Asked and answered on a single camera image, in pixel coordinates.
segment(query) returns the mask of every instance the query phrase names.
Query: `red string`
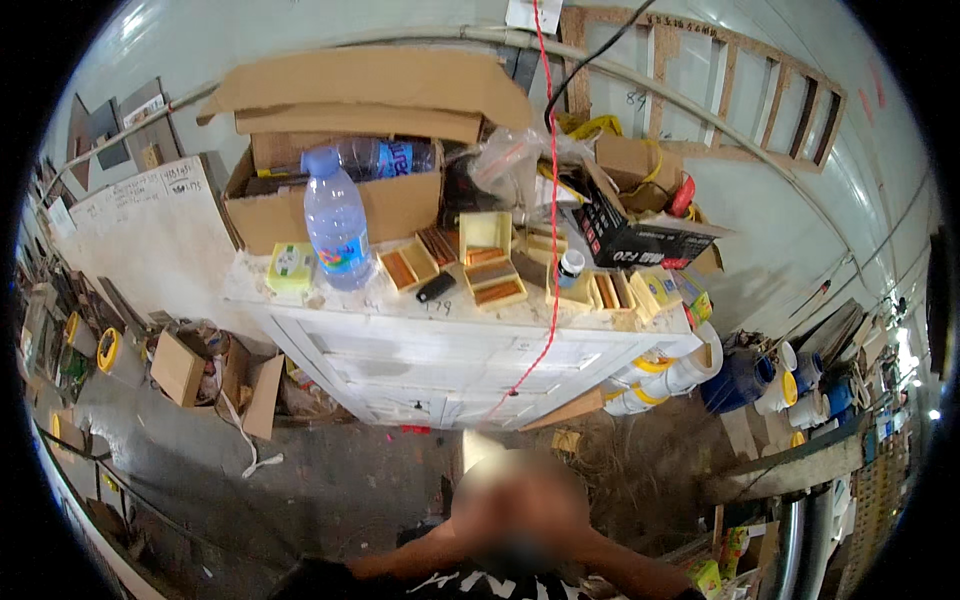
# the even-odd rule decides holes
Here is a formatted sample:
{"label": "red string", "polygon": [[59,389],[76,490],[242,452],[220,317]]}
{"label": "red string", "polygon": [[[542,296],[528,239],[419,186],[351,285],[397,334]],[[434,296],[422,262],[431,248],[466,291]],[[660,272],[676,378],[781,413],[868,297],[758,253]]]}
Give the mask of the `red string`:
{"label": "red string", "polygon": [[[547,101],[550,100],[550,96],[553,94],[553,80],[550,78],[550,63],[546,57],[546,48],[543,47],[543,31],[540,29],[540,7],[538,6],[537,0],[534,0],[534,22],[537,24],[537,41],[540,43],[540,60],[543,62],[543,73],[546,75],[546,97]],[[546,339],[546,346],[543,347],[543,351],[540,353],[540,356],[537,357],[537,360],[530,365],[530,368],[524,372],[523,376],[507,390],[507,393],[500,398],[500,401],[496,403],[489,413],[481,420],[481,424],[486,422],[490,417],[493,416],[503,403],[507,401],[507,398],[516,394],[516,388],[520,387],[530,373],[533,372],[533,369],[540,364],[540,361],[543,360],[543,357],[546,356],[546,352],[550,350],[550,347],[553,346],[553,337],[557,333],[557,308],[560,302],[560,294],[558,290],[560,289],[560,272],[558,270],[557,264],[557,118],[554,115],[553,109],[550,109],[550,159],[553,162],[553,191],[550,196],[550,235],[551,235],[551,252],[553,255],[553,314],[550,317],[550,335]]]}

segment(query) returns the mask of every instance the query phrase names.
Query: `concrete floor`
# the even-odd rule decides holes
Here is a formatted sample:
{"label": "concrete floor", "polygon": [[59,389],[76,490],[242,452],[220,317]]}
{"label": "concrete floor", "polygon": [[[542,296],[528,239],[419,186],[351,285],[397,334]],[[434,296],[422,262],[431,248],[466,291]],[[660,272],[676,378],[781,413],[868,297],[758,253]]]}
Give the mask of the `concrete floor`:
{"label": "concrete floor", "polygon": [[[41,395],[41,423],[50,407],[60,408],[59,400]],[[140,494],[211,542],[188,540],[128,499],[132,528],[150,541],[142,563],[188,598],[263,597],[305,552],[342,561],[392,549],[400,530],[426,517],[441,475],[456,482],[462,464],[461,432],[403,434],[362,423],[277,428],[257,447],[260,459],[282,452],[283,463],[244,480],[251,454],[235,427],[99,372],[85,383],[74,417],[103,438]],[[697,521],[712,507],[700,503],[699,482],[737,461],[720,420],[696,397],[626,418],[600,411],[561,427],[583,435],[566,460],[588,489],[594,526],[651,556],[703,535]],[[549,450],[555,429],[484,435],[509,448]],[[79,458],[63,466],[80,494],[94,497],[92,466]],[[102,492],[119,511],[119,497],[106,486]]]}

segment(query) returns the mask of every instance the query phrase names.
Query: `worktable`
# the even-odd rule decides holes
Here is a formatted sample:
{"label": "worktable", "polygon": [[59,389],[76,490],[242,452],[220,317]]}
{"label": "worktable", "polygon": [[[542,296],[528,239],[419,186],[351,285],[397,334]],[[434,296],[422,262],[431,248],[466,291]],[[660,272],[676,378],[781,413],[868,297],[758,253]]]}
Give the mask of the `worktable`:
{"label": "worktable", "polygon": [[702,344],[682,307],[647,325],[633,312],[561,307],[552,348],[517,396],[491,414],[546,344],[552,306],[541,287],[525,283],[526,301],[482,312],[455,265],[450,272],[457,285],[420,304],[413,291],[398,293],[377,264],[362,290],[340,292],[317,275],[309,296],[287,298],[264,284],[269,263],[269,256],[238,252],[225,277],[226,300],[242,306],[299,367],[371,424],[518,429],[652,348],[683,356]]}

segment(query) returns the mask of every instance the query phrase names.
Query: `white pipe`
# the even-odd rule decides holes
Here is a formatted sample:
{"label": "white pipe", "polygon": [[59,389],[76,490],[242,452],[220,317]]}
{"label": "white pipe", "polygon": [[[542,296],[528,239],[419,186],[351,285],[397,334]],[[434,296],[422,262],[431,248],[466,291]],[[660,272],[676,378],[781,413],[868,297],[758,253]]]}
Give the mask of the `white pipe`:
{"label": "white pipe", "polygon": [[[440,26],[440,27],[411,27],[403,30],[373,30],[369,32],[364,32],[340,39],[336,39],[330,42],[322,43],[319,47],[329,48],[329,47],[340,47],[340,46],[354,46],[354,45],[364,45],[364,44],[373,44],[379,42],[391,42],[391,41],[402,41],[402,40],[415,40],[415,39],[463,39],[467,41],[482,41],[487,43],[495,43],[504,46],[513,46],[520,49],[536,49],[539,50],[540,43],[537,40],[537,37],[533,34],[517,30],[510,29],[506,27],[473,27],[469,25],[461,25],[460,27],[452,26]],[[555,41],[545,39],[543,41],[544,49],[547,54],[554,56],[562,57],[565,59],[571,60],[583,60],[587,55],[581,50],[574,48],[572,46],[567,46]],[[847,252],[854,256],[853,266],[856,267],[857,276],[860,278],[860,282],[863,283],[863,286],[867,291],[870,291],[870,288],[867,286],[867,282],[863,278],[863,273],[860,271],[860,265],[855,259],[853,254],[853,248],[851,247],[850,241],[847,239],[847,236],[843,234],[829,215],[827,215],[824,210],[822,203],[816,197],[816,195],[808,190],[806,186],[797,178],[797,176],[790,171],[780,166],[773,158],[767,154],[765,150],[757,146],[753,140],[751,140],[746,135],[736,131],[733,127],[728,125],[717,115],[709,112],[700,105],[698,105],[693,100],[690,100],[683,94],[680,94],[663,84],[660,84],[645,75],[641,75],[636,72],[634,69],[628,68],[618,62],[613,62],[606,59],[596,59],[593,60],[589,65],[589,68],[597,69],[599,71],[605,72],[608,75],[614,76],[617,79],[626,81],[631,84],[638,85],[640,87],[646,88],[659,96],[662,96],[666,100],[670,101],[674,105],[686,110],[687,112],[693,114],[697,118],[710,123],[713,127],[720,130],[721,132],[726,133],[734,141],[739,143],[741,146],[752,152],[756,157],[761,161],[765,162],[767,165],[772,167],[774,171],[780,174],[787,182],[789,182],[797,193],[800,194],[801,198],[810,206],[813,212],[823,221],[827,226],[829,226],[840,241],[847,248]],[[219,85],[219,82],[212,84],[205,84],[196,90],[190,92],[183,98],[178,99],[175,102],[171,102],[167,105],[167,110],[158,111],[134,127],[131,127],[127,130],[124,130],[120,134],[113,137],[111,140],[102,146],[91,149],[89,152],[70,160],[60,170],[57,172],[57,175],[54,177],[54,180],[51,182],[50,187],[43,194],[43,199],[46,199],[47,195],[50,192],[50,188],[53,187],[53,184],[57,181],[60,175],[65,169],[70,168],[84,160],[89,160],[94,157],[101,150],[108,148],[114,143],[120,142],[122,139],[131,135],[143,127],[150,125],[155,120],[159,119],[161,116],[174,112],[178,108],[181,108],[187,104],[191,104],[196,100],[202,98],[205,95],[213,92],[214,89]]]}

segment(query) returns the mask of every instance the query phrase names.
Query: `wooden frame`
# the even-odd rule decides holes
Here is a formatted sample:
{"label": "wooden frame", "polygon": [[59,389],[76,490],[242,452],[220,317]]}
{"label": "wooden frame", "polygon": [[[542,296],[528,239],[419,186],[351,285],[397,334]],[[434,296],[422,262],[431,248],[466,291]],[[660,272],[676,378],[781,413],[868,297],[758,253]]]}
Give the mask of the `wooden frame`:
{"label": "wooden frame", "polygon": [[[560,35],[563,43],[587,51],[587,24],[610,23],[619,25],[631,17],[633,11],[626,8],[604,7],[564,7],[560,17]],[[803,110],[800,122],[793,135],[792,143],[786,153],[767,151],[781,166],[786,168],[813,171],[823,171],[827,164],[833,142],[840,129],[844,108],[847,103],[847,92],[837,82],[810,67],[806,63],[784,54],[781,50],[752,37],[722,27],[716,27],[703,21],[678,17],[662,12],[645,12],[637,20],[638,28],[648,29],[653,39],[653,57],[648,75],[660,84],[666,83],[667,60],[677,55],[680,42],[676,30],[684,30],[694,34],[709,36],[723,44],[720,54],[720,64],[723,65],[722,77],[718,73],[717,89],[714,89],[714,106],[710,107],[718,117],[726,121],[730,110],[731,97],[736,73],[736,61],[739,51],[745,50],[768,59],[773,63],[771,82],[766,92],[764,106],[760,113],[760,128],[756,132],[755,142],[764,150],[770,143],[774,124],[780,111],[780,100],[783,91],[790,86],[794,74],[802,76],[807,83]],[[564,67],[572,68],[573,61],[565,60]],[[810,141],[814,119],[820,103],[822,91],[830,93],[830,106],[824,131],[814,140],[815,150],[813,159],[804,157],[804,148]],[[581,119],[590,118],[590,84],[587,71],[581,71],[570,82],[566,92],[567,111]],[[707,134],[703,142],[675,141],[660,139],[663,123],[663,109],[666,100],[654,94],[649,103],[647,115],[647,132],[651,139],[657,139],[663,148],[695,158],[711,157],[729,160],[759,159],[749,150],[737,145],[721,144],[721,133],[711,125],[707,126]]]}

